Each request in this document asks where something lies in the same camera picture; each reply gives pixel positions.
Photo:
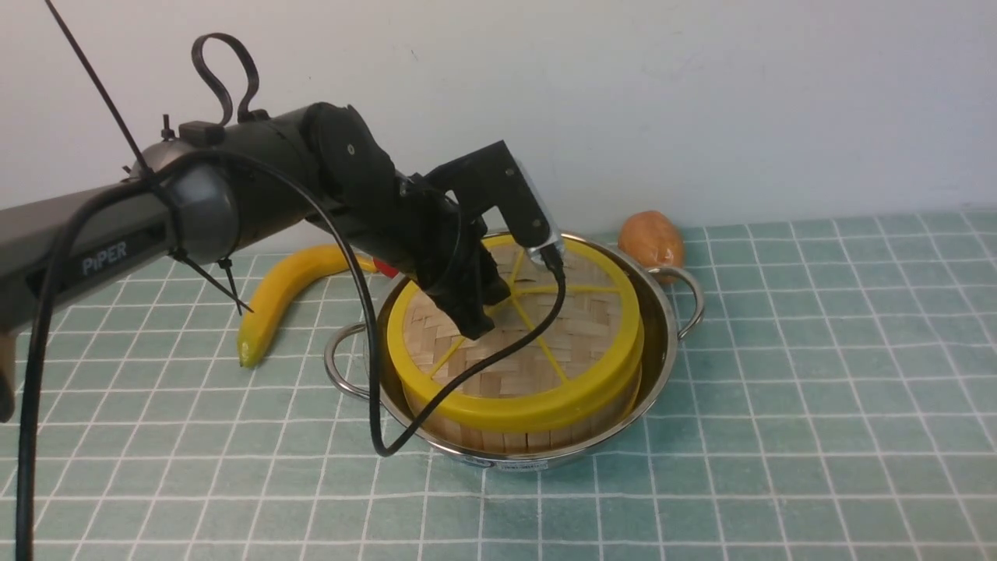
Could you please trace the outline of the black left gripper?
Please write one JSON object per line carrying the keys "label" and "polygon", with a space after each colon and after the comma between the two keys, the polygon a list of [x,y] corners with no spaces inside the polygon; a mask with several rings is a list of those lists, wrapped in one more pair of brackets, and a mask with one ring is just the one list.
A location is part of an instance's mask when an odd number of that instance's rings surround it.
{"label": "black left gripper", "polygon": [[488,306],[512,292],[485,255],[484,227],[420,175],[380,187],[346,187],[335,223],[350,244],[412,278],[468,340],[495,328]]}

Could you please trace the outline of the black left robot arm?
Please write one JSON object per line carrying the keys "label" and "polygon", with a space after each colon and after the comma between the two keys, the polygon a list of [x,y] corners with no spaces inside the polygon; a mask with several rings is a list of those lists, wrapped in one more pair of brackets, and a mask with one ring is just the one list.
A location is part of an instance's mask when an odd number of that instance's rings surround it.
{"label": "black left robot arm", "polygon": [[[508,295],[484,254],[483,214],[496,207],[509,228],[526,235],[544,230],[533,193],[502,141],[428,175],[404,175],[359,111],[317,103],[227,128],[188,123],[177,139],[145,154],[160,170],[182,155],[212,149],[249,157],[299,182],[348,244],[413,278],[472,338],[492,328],[484,307]],[[300,221],[321,219],[282,182],[246,164],[188,164],[165,179],[160,195],[117,203],[86,224],[65,266],[57,305],[165,253],[179,251],[209,265]]]}

